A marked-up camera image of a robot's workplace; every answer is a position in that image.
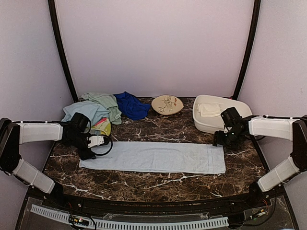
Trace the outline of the cream white towel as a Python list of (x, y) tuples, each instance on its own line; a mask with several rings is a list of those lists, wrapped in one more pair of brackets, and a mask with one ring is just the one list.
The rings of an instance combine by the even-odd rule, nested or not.
[(221, 107), (219, 103), (199, 103), (197, 111), (201, 117), (216, 117), (220, 115)]

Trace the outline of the white plastic basin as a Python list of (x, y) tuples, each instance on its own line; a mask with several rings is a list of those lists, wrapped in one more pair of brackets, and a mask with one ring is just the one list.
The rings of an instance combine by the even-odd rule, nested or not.
[(213, 134), (215, 131), (223, 131), (224, 122), (221, 115), (216, 117), (201, 117), (197, 111), (197, 104), (200, 103), (218, 103), (221, 107), (221, 113), (228, 108), (235, 107), (242, 117), (252, 115), (250, 107), (241, 101), (211, 95), (199, 95), (194, 101), (192, 116), (195, 127), (205, 133)]

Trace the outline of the light blue towel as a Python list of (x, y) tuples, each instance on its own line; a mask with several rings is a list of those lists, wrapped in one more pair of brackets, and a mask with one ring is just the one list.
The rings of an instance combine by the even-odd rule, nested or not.
[(107, 155), (94, 147), (96, 159), (81, 160), (79, 167), (143, 173), (223, 174), (222, 146), (197, 143), (116, 141)]

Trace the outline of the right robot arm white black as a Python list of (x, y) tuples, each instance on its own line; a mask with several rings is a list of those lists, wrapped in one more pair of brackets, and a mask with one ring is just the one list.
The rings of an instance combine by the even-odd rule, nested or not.
[(287, 183), (307, 170), (307, 117), (277, 117), (250, 115), (242, 117), (234, 108), (221, 113), (225, 129), (216, 131), (213, 145), (236, 147), (244, 136), (266, 137), (261, 141), (271, 169), (250, 186), (245, 204), (255, 208), (263, 201), (263, 193)]

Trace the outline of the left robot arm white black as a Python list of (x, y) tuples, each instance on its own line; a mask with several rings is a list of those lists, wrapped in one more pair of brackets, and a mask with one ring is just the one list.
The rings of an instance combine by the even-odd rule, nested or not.
[(26, 186), (49, 195), (57, 209), (63, 209), (68, 199), (63, 186), (42, 172), (31, 161), (37, 157), (46, 160), (52, 143), (63, 142), (75, 147), (82, 160), (95, 158), (93, 147), (104, 139), (92, 134), (91, 121), (83, 114), (75, 113), (67, 121), (12, 121), (0, 120), (0, 170), (13, 176)]

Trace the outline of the yellow patterned towel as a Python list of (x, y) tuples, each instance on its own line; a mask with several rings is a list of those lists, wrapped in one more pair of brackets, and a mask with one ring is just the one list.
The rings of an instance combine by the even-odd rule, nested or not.
[(111, 134), (111, 123), (107, 117), (101, 118), (95, 125), (91, 126), (91, 134), (106, 135)]

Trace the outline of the blue grey towel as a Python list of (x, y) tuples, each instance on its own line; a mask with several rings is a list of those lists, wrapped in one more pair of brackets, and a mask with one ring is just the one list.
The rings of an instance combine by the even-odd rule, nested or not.
[(109, 118), (110, 111), (104, 108), (101, 104), (83, 101), (78, 103), (73, 103), (69, 106), (63, 108), (65, 113), (62, 122), (70, 121), (75, 113), (80, 113), (85, 115), (90, 121), (91, 124), (96, 124), (101, 118)]

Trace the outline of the pale green towel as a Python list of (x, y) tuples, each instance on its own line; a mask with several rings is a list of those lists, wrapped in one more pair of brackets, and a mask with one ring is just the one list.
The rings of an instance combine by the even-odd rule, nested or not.
[(121, 114), (117, 99), (114, 95), (99, 92), (86, 92), (81, 95), (84, 100), (89, 100), (102, 105), (109, 111), (109, 121), (114, 125), (122, 124)]

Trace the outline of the royal blue towel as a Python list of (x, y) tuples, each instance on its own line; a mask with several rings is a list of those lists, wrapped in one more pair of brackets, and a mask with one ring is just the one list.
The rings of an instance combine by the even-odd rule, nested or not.
[(151, 106), (149, 104), (142, 103), (134, 95), (128, 92), (123, 92), (114, 94), (114, 96), (116, 98), (119, 110), (126, 117), (132, 120), (140, 120), (148, 115)]

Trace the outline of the beige floral plate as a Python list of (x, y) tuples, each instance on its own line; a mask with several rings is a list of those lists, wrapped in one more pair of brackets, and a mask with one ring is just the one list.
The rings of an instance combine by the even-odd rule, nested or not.
[(183, 102), (172, 95), (160, 95), (154, 98), (151, 106), (160, 115), (177, 114), (184, 108)]

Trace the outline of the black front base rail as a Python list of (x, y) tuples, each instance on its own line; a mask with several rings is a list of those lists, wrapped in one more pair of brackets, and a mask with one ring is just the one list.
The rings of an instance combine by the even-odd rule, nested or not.
[(63, 185), (65, 204), (59, 204), (38, 189), (28, 190), (24, 205), (35, 203), (62, 208), (75, 213), (102, 215), (107, 212), (131, 215), (181, 215), (208, 212), (210, 215), (242, 214), (250, 208), (271, 207), (275, 198), (286, 196), (285, 189), (277, 187), (252, 198), (246, 189), (238, 192), (215, 184), (213, 189), (190, 184), (163, 184), (156, 186), (126, 185), (114, 182), (106, 186), (92, 184)]

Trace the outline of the right black frame post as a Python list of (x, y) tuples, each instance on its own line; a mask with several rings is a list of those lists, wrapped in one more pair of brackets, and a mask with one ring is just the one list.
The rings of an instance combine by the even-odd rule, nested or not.
[(245, 79), (246, 72), (247, 72), (247, 69), (248, 69), (248, 64), (249, 64), (249, 60), (250, 60), (250, 57), (251, 57), (253, 44), (254, 44), (254, 40), (255, 40), (255, 35), (256, 35), (256, 31), (257, 31), (258, 20), (259, 20), (259, 15), (260, 15), (260, 7), (261, 7), (261, 0), (254, 0), (246, 49), (245, 49), (245, 52), (244, 52), (242, 65), (241, 65), (240, 72), (239, 72), (239, 75), (238, 75), (238, 79), (237, 79), (237, 82), (236, 82), (235, 90), (234, 90), (233, 95), (232, 95), (233, 100), (238, 100), (242, 86), (243, 86), (243, 83), (244, 83), (244, 79)]

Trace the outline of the black frame post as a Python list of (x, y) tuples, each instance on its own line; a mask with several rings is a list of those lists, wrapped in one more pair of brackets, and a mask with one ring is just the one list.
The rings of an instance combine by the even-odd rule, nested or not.
[(57, 46), (60, 62), (61, 62), (62, 69), (64, 72), (65, 80), (69, 88), (72, 100), (74, 102), (78, 102), (79, 98), (78, 98), (77, 91), (73, 83), (73, 79), (72, 79), (68, 61), (67, 61), (67, 56), (66, 56), (65, 49), (64, 49), (64, 43), (61, 37), (59, 19), (58, 19), (58, 14), (57, 14), (57, 9), (56, 9), (56, 1), (48, 0), (47, 2), (48, 2), (48, 8), (49, 8), (50, 19), (51, 19), (51, 24), (53, 28), (53, 33), (54, 33), (54, 37), (56, 41), (56, 46)]
[(253, 44), (254, 44), (254, 40), (255, 40), (255, 35), (256, 35), (256, 31), (257, 31), (258, 20), (259, 20), (259, 15), (260, 15), (260, 7), (261, 7), (261, 0), (254, 0), (246, 49), (245, 49), (245, 52), (244, 52), (242, 65), (241, 65), (240, 72), (239, 72), (239, 75), (238, 75), (238, 79), (237, 79), (237, 82), (236, 82), (235, 90), (234, 90), (233, 95), (232, 95), (233, 100), (238, 100), (242, 86), (243, 86), (243, 83), (244, 83), (244, 79), (245, 79), (246, 72), (247, 72), (247, 69), (248, 69), (248, 64), (249, 64), (249, 60), (250, 60), (250, 57), (251, 57)]

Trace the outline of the left black frame post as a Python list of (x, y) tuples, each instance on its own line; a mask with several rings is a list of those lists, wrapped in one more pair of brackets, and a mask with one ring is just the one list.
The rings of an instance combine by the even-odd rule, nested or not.
[(67, 56), (66, 56), (65, 49), (64, 49), (64, 43), (61, 37), (59, 19), (58, 19), (58, 14), (57, 14), (57, 9), (56, 9), (56, 1), (48, 0), (47, 2), (48, 2), (48, 8), (49, 8), (50, 19), (51, 19), (51, 24), (53, 28), (53, 33), (54, 33), (54, 37), (56, 41), (56, 46), (57, 46), (60, 62), (61, 62), (62, 69), (64, 72), (65, 80), (69, 88), (72, 100), (74, 102), (78, 102), (79, 98), (78, 98), (77, 91), (73, 83), (73, 79), (72, 79), (68, 61), (67, 61)]

